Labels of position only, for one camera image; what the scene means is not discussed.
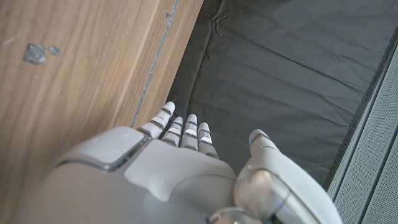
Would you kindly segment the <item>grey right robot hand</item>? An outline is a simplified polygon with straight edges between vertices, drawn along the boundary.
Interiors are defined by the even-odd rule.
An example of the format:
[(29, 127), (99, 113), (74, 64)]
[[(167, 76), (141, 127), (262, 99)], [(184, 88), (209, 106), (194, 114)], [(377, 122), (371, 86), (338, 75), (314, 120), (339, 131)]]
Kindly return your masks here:
[(137, 129), (77, 144), (44, 175), (13, 223), (341, 223), (326, 191), (260, 129), (239, 173), (209, 126), (167, 102)]

